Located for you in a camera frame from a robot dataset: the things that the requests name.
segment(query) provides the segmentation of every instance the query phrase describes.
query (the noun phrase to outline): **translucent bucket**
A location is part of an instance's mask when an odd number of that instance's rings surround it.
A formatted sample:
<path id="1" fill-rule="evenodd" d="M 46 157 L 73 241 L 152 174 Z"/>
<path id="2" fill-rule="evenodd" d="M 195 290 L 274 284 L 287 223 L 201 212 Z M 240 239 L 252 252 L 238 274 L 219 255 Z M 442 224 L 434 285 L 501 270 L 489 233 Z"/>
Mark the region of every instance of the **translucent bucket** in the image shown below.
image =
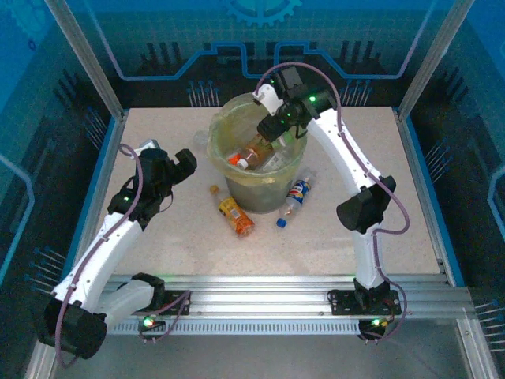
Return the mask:
<path id="1" fill-rule="evenodd" d="M 233 98 L 212 119 L 207 146 L 209 160 L 226 177 L 231 196 L 244 210 L 256 213 L 272 212 L 283 204 L 307 145 L 305 137 L 296 140 L 291 162 L 276 171 L 247 171 L 229 164 L 229 155 L 252 140 L 265 116 L 267 110 L 254 103 L 252 94 Z"/>

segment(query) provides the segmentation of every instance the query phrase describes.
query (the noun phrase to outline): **cable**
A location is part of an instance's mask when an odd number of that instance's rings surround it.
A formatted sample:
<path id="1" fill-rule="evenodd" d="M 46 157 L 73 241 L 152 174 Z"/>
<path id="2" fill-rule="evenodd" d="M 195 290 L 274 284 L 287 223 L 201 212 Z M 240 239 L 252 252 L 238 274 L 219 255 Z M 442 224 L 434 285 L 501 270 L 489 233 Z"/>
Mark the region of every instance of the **cable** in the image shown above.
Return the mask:
<path id="1" fill-rule="evenodd" d="M 378 240 L 377 240 L 377 233 L 384 233 L 384 234 L 388 234 L 388 235 L 402 235 L 403 233 L 405 233 L 406 231 L 409 230 L 409 227 L 410 227 L 409 214 L 408 214 L 406 208 L 403 206 L 403 204 L 400 201 L 400 199 L 398 199 L 396 197 L 396 195 L 389 190 L 389 188 L 387 188 L 378 178 L 376 178 L 375 175 L 373 175 L 371 172 L 369 172 L 369 170 L 366 167 L 365 163 L 363 161 L 361 161 L 361 159 L 358 156 L 358 154 L 354 151 L 353 146 L 350 144 L 350 142 L 347 139 L 347 136 L 346 136 L 346 134 L 345 134 L 345 132 L 343 130 L 343 125 L 342 125 L 342 104 L 340 103 L 339 92 L 337 91 L 337 88 L 335 87 L 335 85 L 333 84 L 333 82 L 331 81 L 331 79 L 325 73 L 323 73 L 323 71 L 321 71 L 320 69 L 317 69 L 316 67 L 311 66 L 311 65 L 309 65 L 307 63 L 303 63 L 303 62 L 284 62 L 284 63 L 279 63 L 278 65 L 275 65 L 275 66 L 271 67 L 269 70 L 267 70 L 267 72 L 265 72 L 263 74 L 263 76 L 261 77 L 260 81 L 256 85 L 255 93 L 258 94 L 258 91 L 260 90 L 260 86 L 262 85 L 262 83 L 265 80 L 265 78 L 271 72 L 273 72 L 276 69 L 280 69 L 282 67 L 287 67 L 287 66 L 299 66 L 299 67 L 305 67 L 306 69 L 310 69 L 311 71 L 319 74 L 330 85 L 331 90 L 333 91 L 333 94 L 335 95 L 335 100 L 337 102 L 337 126 L 339 128 L 339 134 L 340 134 L 340 137 L 342 138 L 342 140 L 344 142 L 344 145 L 347 147 L 347 149 L 349 150 L 350 154 L 353 156 L 354 160 L 356 160 L 356 163 L 360 166 L 360 168 L 363 170 L 363 172 L 365 173 L 365 175 L 368 175 L 371 178 L 371 180 L 373 180 L 382 190 L 384 190 L 384 192 L 387 193 L 387 195 L 389 195 L 391 197 L 391 199 L 393 199 L 393 201 L 400 208 L 400 211 L 402 211 L 403 217 L 405 219 L 405 226 L 402 229 L 398 230 L 398 231 L 389 230 L 389 229 L 383 229 L 383 228 L 377 228 L 377 229 L 375 229 L 372 232 L 373 257 L 374 257 L 374 261 L 375 261 L 375 264 L 376 264 L 377 272 L 379 273 L 379 275 L 382 277 L 382 279 L 384 281 L 386 281 L 390 285 L 398 288 L 398 290 L 400 291 L 400 293 L 402 294 L 402 297 L 403 297 L 403 312 L 402 312 L 402 316 L 400 317 L 400 320 L 399 320 L 396 328 L 393 329 L 391 332 L 389 332 L 386 336 L 383 336 L 381 338 L 382 340 L 389 339 L 389 338 L 391 338 L 391 336 L 393 336 L 399 330 L 399 328 L 402 326 L 403 322 L 405 321 L 405 317 L 406 317 L 406 314 L 407 314 L 408 302 L 407 302 L 406 293 L 403 290 L 403 288 L 398 283 L 393 282 L 392 280 L 390 280 L 386 276 L 386 274 L 384 274 L 384 272 L 382 271 L 382 268 L 380 267 L 379 246 L 378 246 Z"/>
<path id="2" fill-rule="evenodd" d="M 186 291 L 184 292 L 181 296 L 179 296 L 178 298 L 176 298 L 173 302 L 171 302 L 170 304 L 167 304 L 163 307 L 161 307 L 159 310 L 153 310 L 153 311 L 149 311 L 149 312 L 135 312 L 134 315 L 136 316 L 151 316 L 152 314 L 160 314 L 160 313 L 163 313 L 167 310 L 171 310 L 172 308 L 174 308 L 180 301 L 181 299 L 186 296 L 186 295 L 190 295 L 191 294 L 191 291 Z"/>
<path id="3" fill-rule="evenodd" d="M 147 342 L 153 342 L 153 343 L 157 343 L 158 341 L 162 340 L 163 338 L 167 337 L 168 335 L 170 335 L 172 333 L 172 331 L 174 330 L 175 328 L 175 325 L 177 324 L 177 322 L 179 321 L 179 317 L 182 315 L 182 311 L 184 310 L 184 307 L 186 305 L 186 301 L 188 300 L 189 298 L 189 295 L 191 294 L 191 291 L 186 291 L 184 294 L 182 294 L 181 296 L 179 296 L 177 298 L 177 300 L 175 300 L 174 302 L 172 302 L 171 304 L 169 304 L 168 306 L 165 306 L 165 310 L 169 309 L 169 306 L 170 308 L 172 307 L 172 304 L 176 305 L 178 302 L 181 302 L 181 306 L 179 306 L 179 311 L 177 312 L 177 316 L 175 317 L 175 320 L 174 322 L 172 322 L 172 324 L 166 328 L 166 331 L 159 337 L 152 337 L 151 339 L 147 339 L 144 334 L 142 334 L 142 332 L 139 333 L 139 337 L 144 341 L 144 343 L 147 343 Z"/>
<path id="4" fill-rule="evenodd" d="M 170 208 L 170 207 L 172 206 L 172 204 L 174 203 L 174 193 L 172 193 L 172 194 L 170 195 L 170 199 L 171 199 L 171 200 L 170 200 L 170 204 L 168 204 L 168 206 L 167 206 L 165 209 L 163 209 L 163 210 L 159 211 L 158 213 L 163 213 L 163 212 L 165 212 L 168 208 Z"/>
<path id="5" fill-rule="evenodd" d="M 69 300 L 72 297 L 73 291 L 75 291 L 75 288 L 77 286 L 77 283 L 79 282 L 80 275 L 84 271 L 84 268 L 88 264 L 88 262 L 92 259 L 93 255 L 95 255 L 96 251 L 98 248 L 102 245 L 104 241 L 106 241 L 112 233 L 118 229 L 119 226 L 121 226 L 122 223 L 124 223 L 128 218 L 129 215 L 133 212 L 135 207 L 137 206 L 140 195 L 142 194 L 142 187 L 144 186 L 144 174 L 142 172 L 142 166 L 140 165 L 140 160 L 138 155 L 135 153 L 135 150 L 133 150 L 131 147 L 129 147 L 127 144 L 120 144 L 119 145 L 119 151 L 127 156 L 133 156 L 135 159 L 135 164 L 137 166 L 137 171 L 139 175 L 139 186 L 137 188 L 137 193 L 135 194 L 135 198 L 133 199 L 132 204 L 130 205 L 128 211 L 123 215 L 123 217 L 115 223 L 111 229 L 109 229 L 103 236 L 100 238 L 95 245 L 91 248 L 89 253 L 86 255 L 85 259 L 83 259 L 82 263 L 80 264 L 79 268 L 77 269 L 75 275 L 73 276 L 72 283 L 69 285 L 65 298 L 62 303 L 62 307 L 60 308 L 60 312 L 58 314 L 58 319 L 56 321 L 56 329 L 54 332 L 54 348 L 56 350 L 56 360 L 62 366 L 64 369 L 70 367 L 72 364 L 75 363 L 77 360 L 77 356 L 74 356 L 72 360 L 69 363 L 66 363 L 63 361 L 62 357 L 62 326 L 63 326 L 63 317 L 65 316 L 66 309 L 69 305 Z"/>
<path id="6" fill-rule="evenodd" d="M 389 310 L 391 311 L 390 316 L 389 316 L 389 320 L 387 320 L 387 322 L 390 324 L 391 322 L 393 322 L 395 320 L 395 305 L 393 304 L 393 302 L 391 302 L 387 299 L 384 300 L 384 304 L 386 304 L 387 307 L 389 308 Z"/>

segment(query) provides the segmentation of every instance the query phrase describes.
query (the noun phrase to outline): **blue bottle cap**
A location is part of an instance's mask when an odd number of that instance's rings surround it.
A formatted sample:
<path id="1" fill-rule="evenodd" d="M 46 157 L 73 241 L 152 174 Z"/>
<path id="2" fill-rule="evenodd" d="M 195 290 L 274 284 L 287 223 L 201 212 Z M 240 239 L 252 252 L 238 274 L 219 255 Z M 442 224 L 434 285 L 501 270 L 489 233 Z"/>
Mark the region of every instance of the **blue bottle cap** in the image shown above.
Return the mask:
<path id="1" fill-rule="evenodd" d="M 284 219 L 277 219 L 277 226 L 278 227 L 285 227 L 287 225 L 287 222 Z"/>

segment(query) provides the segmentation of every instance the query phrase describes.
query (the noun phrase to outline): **pepsi label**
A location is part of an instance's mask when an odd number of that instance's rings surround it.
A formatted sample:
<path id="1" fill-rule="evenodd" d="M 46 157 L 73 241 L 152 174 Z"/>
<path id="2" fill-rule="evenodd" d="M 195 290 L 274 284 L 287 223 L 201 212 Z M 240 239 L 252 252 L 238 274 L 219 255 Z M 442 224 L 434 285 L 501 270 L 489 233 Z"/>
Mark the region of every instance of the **pepsi label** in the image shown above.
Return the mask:
<path id="1" fill-rule="evenodd" d="M 304 180 L 297 180 L 297 182 L 294 183 L 294 186 L 291 188 L 290 192 L 287 194 L 287 197 L 298 201 L 302 205 L 303 200 L 309 191 L 310 184 Z"/>

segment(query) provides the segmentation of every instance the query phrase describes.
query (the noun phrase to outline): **robotic arm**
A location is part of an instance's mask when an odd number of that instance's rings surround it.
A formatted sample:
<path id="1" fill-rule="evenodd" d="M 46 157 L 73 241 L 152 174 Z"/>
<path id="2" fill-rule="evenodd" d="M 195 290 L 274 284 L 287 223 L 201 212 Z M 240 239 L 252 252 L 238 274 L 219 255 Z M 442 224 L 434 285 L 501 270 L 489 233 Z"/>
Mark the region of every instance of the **robotic arm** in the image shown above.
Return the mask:
<path id="1" fill-rule="evenodd" d="M 129 218 L 107 239 L 104 238 L 131 207 L 139 187 L 138 171 L 112 198 L 107 208 L 109 214 L 105 216 L 99 233 L 72 272 L 50 295 L 38 294 L 37 302 L 39 306 L 43 305 L 43 312 L 33 315 L 37 336 L 40 342 L 54 346 L 56 320 L 68 289 L 73 289 L 63 318 L 61 346 L 63 351 L 82 358 L 91 358 L 98 351 L 107 328 L 138 310 L 159 310 L 165 302 L 163 280 L 143 273 L 132 277 L 113 294 L 100 298 L 126 250 L 159 212 L 163 199 L 172 196 L 172 186 L 184 181 L 196 170 L 196 159 L 188 149 L 175 155 L 179 161 L 177 164 L 154 140 L 136 152 L 140 153 L 144 182 L 139 201 Z M 89 254 L 100 239 L 104 241 L 90 259 Z M 85 261 L 87 263 L 79 281 L 73 284 L 78 268 Z"/>
<path id="2" fill-rule="evenodd" d="M 342 140 L 336 122 L 335 99 L 326 90 L 317 91 L 309 88 L 302 82 L 296 67 L 281 69 L 275 73 L 271 83 L 263 84 L 253 96 L 270 113 L 257 128 L 265 139 L 274 141 L 282 133 L 296 126 L 297 137 L 303 137 L 306 133 L 312 134 L 337 167 L 350 196 L 348 201 L 337 207 L 337 214 L 342 224 L 352 231 L 353 235 L 357 261 L 354 280 L 356 300 L 364 310 L 381 304 L 391 289 L 376 267 L 373 232 L 381 227 L 383 213 L 390 197 L 368 175 L 373 174 L 379 178 L 391 191 L 395 190 L 395 180 L 391 176 L 386 178 L 381 176 L 342 123 L 342 132 L 345 133 L 357 157 L 365 163 L 366 171 L 363 170 Z M 382 266 L 380 240 L 377 244 L 379 262 Z"/>

